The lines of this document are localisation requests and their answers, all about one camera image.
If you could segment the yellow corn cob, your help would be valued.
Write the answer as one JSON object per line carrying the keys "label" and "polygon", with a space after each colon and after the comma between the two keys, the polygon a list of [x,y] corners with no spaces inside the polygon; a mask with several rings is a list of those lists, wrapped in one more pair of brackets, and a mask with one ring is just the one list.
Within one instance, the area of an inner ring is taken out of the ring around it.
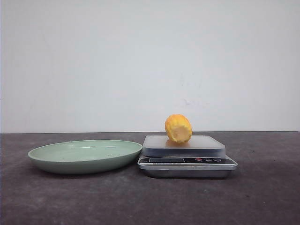
{"label": "yellow corn cob", "polygon": [[165,131],[174,143],[186,143],[192,136],[192,126],[182,114],[172,114],[165,121]]}

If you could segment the silver digital kitchen scale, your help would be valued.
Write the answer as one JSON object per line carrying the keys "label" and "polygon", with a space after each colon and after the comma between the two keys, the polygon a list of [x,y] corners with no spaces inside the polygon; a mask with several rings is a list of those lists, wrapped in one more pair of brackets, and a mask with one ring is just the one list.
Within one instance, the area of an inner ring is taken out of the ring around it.
{"label": "silver digital kitchen scale", "polygon": [[166,135],[147,135],[137,164],[155,178],[226,178],[238,166],[225,145],[208,135],[192,135],[181,144]]}

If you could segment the green oval plate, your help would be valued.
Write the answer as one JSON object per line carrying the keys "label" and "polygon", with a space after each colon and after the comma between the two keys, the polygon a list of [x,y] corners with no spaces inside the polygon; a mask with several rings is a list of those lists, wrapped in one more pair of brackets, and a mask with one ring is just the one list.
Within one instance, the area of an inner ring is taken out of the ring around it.
{"label": "green oval plate", "polygon": [[79,140],[53,143],[28,152],[37,168],[56,174],[90,174],[130,164],[143,146],[124,140]]}

